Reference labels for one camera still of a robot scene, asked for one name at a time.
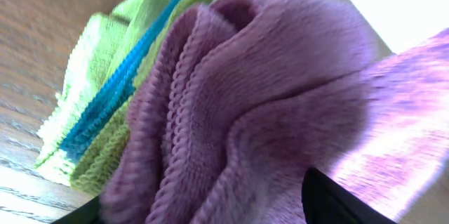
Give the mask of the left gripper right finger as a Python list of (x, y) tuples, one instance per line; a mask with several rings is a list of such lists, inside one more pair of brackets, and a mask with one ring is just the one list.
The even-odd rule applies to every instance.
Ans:
[(307, 224), (396, 224), (314, 167), (304, 176), (302, 208)]

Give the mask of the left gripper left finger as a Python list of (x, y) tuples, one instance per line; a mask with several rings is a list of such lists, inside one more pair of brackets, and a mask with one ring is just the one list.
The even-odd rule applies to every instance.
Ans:
[(99, 197), (92, 198), (83, 206), (57, 219), (52, 224), (105, 224), (100, 215)]

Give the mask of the purple microfibre cloth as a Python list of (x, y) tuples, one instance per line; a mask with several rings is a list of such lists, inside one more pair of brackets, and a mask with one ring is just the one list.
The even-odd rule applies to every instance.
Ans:
[(448, 160), (448, 32), (378, 60), (340, 0), (197, 5), (128, 119), (107, 223), (303, 223), (311, 166), (398, 220)]

